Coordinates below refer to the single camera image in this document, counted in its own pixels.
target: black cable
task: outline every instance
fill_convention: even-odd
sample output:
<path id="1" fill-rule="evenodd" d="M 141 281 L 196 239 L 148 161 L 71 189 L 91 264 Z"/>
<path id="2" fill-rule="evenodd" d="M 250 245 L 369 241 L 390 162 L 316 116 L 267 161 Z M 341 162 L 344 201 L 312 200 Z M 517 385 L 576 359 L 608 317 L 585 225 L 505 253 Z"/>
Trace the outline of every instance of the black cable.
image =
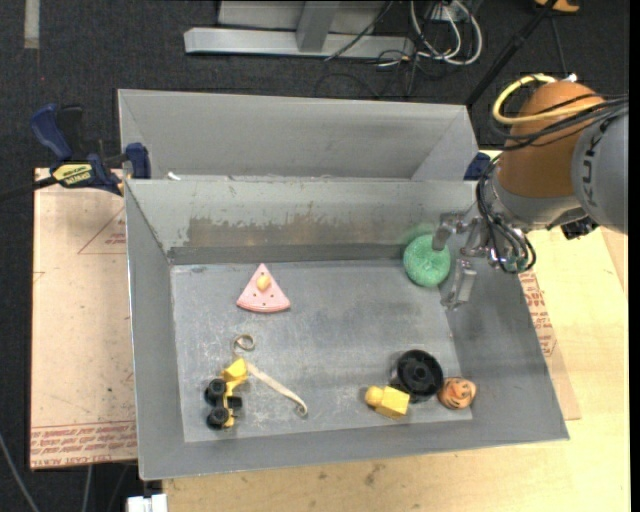
<path id="1" fill-rule="evenodd" d="M 561 119 L 560 121 L 556 121 L 555 123 L 552 123 L 549 126 L 543 128 L 542 130 L 526 134 L 514 135 L 511 132 L 506 131 L 494 118 L 490 118 L 489 126 L 494 132 L 498 133 L 503 138 L 516 142 L 516 144 L 512 144 L 510 146 L 505 145 L 505 147 L 503 148 L 505 151 L 513 151 L 515 149 L 521 149 L 523 147 L 529 146 L 545 135 L 556 133 L 577 124 L 585 123 L 587 121 L 593 120 L 594 122 L 598 122 L 600 120 L 606 119 L 607 117 L 617 115 L 619 112 L 627 108 L 628 102 L 628 98 L 607 100 L 591 107 L 587 107 L 585 108 L 585 110 Z"/>
<path id="2" fill-rule="evenodd" d="M 0 433 L 0 449 L 2 450 L 2 453 L 4 454 L 4 458 L 7 461 L 9 469 L 13 474 L 13 478 L 18 484 L 20 491 L 22 491 L 22 495 L 27 500 L 27 503 L 29 503 L 29 507 L 31 507 L 31 510 L 33 512 L 40 512 L 37 505 L 33 501 L 33 498 L 31 497 L 31 494 L 29 493 L 29 490 L 27 489 L 27 486 L 25 485 L 24 480 L 20 476 L 20 473 L 18 472 L 18 468 L 16 467 L 15 463 L 13 462 L 13 459 L 11 458 L 9 449 L 7 448 L 7 445 L 4 443 L 4 438 L 2 437 L 2 433 Z"/>
<path id="3" fill-rule="evenodd" d="M 56 183 L 58 183 L 58 180 L 56 180 L 53 176 L 50 176 L 40 181 L 35 181 L 33 183 L 29 183 L 28 185 L 23 185 L 22 187 L 3 192 L 2 194 L 0 194 L 0 203 L 8 201 L 9 199 L 13 199 L 14 197 L 19 197 L 31 192 L 35 192 L 36 190 L 40 190 L 41 188 L 55 185 Z"/>
<path id="4" fill-rule="evenodd" d="M 558 33 L 558 25 L 556 24 L 556 18 L 551 13 L 549 16 L 551 20 L 551 28 L 553 29 L 553 38 L 556 41 L 556 48 L 558 49 L 558 56 L 560 57 L 560 64 L 562 65 L 562 72 L 564 76 L 569 76 L 569 71 L 567 70 L 567 63 L 564 60 L 564 52 L 562 51 L 562 43 L 560 42 L 560 34 Z"/>
<path id="5" fill-rule="evenodd" d="M 84 485 L 84 496 L 82 498 L 82 512 L 87 512 L 89 507 L 89 496 L 91 494 L 91 481 L 93 479 L 93 465 L 87 470 L 87 481 Z"/>
<path id="6" fill-rule="evenodd" d="M 111 498 L 109 499 L 109 504 L 107 505 L 106 512 L 111 512 L 113 510 L 113 506 L 118 499 L 118 493 L 120 492 L 120 487 L 122 487 L 122 483 L 124 482 L 124 477 L 127 475 L 127 471 L 129 470 L 129 466 L 125 465 L 124 469 L 120 473 L 120 478 L 118 478 L 118 482 L 113 489 L 113 493 L 111 494 Z"/>
<path id="7" fill-rule="evenodd" d="M 485 198 L 485 186 L 489 180 L 489 177 L 495 170 L 495 164 L 499 157 L 494 158 L 489 162 L 489 165 L 483 170 L 480 178 L 478 180 L 478 184 L 476 186 L 476 202 L 478 204 L 478 211 L 480 215 L 485 221 L 487 228 L 489 230 L 489 237 L 491 239 L 491 244 L 493 246 L 493 251 L 495 252 L 495 259 L 500 266 L 503 272 L 509 274 L 518 274 L 520 272 L 524 272 L 533 267 L 537 260 L 537 255 L 535 249 L 531 245 L 531 242 L 526 237 L 526 235 L 520 235 L 516 232 L 515 229 L 504 224 L 501 217 L 494 215 L 489 206 L 486 203 Z M 502 256 L 498 239 L 496 237 L 496 231 L 502 235 L 502 237 L 511 245 L 514 254 L 518 259 L 524 259 L 527 262 L 527 265 L 524 269 L 509 269 L 505 266 L 505 258 Z"/>
<path id="8" fill-rule="evenodd" d="M 382 18 L 384 17 L 385 14 L 387 14 L 387 12 L 389 12 L 389 9 L 391 9 L 391 6 L 393 5 L 393 0 L 388 1 L 383 7 L 382 10 L 380 11 L 380 14 L 378 14 L 378 16 L 376 16 L 376 18 L 369 23 L 369 25 L 367 25 L 362 32 L 360 32 L 358 35 L 356 35 L 356 37 L 353 38 L 353 40 L 351 42 L 349 42 L 348 44 L 346 44 L 345 46 L 343 46 L 342 48 L 340 48 L 337 52 L 335 52 L 334 54 L 330 55 L 329 57 L 327 57 L 325 59 L 325 62 L 328 62 L 330 60 L 335 59 L 336 57 L 340 57 L 340 55 L 342 55 L 343 53 L 345 53 L 346 51 L 350 50 L 351 48 L 353 48 L 353 46 L 355 46 L 355 44 L 360 41 L 360 39 L 362 39 L 368 32 L 369 30 L 371 30 L 373 27 L 375 27 L 380 20 L 382 20 Z"/>
<path id="9" fill-rule="evenodd" d="M 352 75 L 350 73 L 329 73 L 329 74 L 321 76 L 320 79 L 317 80 L 316 83 L 313 86 L 313 96 L 317 98 L 318 97 L 318 89 L 320 88 L 320 85 L 323 84 L 329 78 L 333 78 L 333 77 L 348 78 L 349 80 L 352 80 L 352 81 L 356 82 L 362 88 L 367 89 L 367 91 L 370 93 L 372 98 L 374 98 L 376 100 L 380 99 L 380 94 L 369 83 L 365 82 L 364 80 L 362 80 L 362 79 L 358 78 L 357 76 Z"/>

